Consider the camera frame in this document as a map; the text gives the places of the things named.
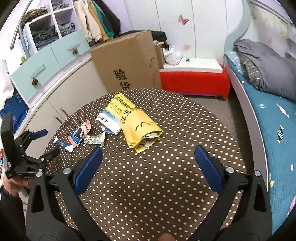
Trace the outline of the dark sleeve forearm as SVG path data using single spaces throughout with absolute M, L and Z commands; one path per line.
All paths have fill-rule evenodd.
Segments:
M 1 221 L 8 240 L 29 240 L 26 236 L 23 203 L 19 196 L 12 196 L 1 186 Z

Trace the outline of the person's left hand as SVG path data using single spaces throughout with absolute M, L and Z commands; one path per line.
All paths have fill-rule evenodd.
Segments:
M 17 197 L 22 187 L 30 189 L 33 183 L 32 178 L 23 178 L 23 177 L 13 177 L 8 179 L 4 176 L 3 187 L 4 189 L 12 196 Z

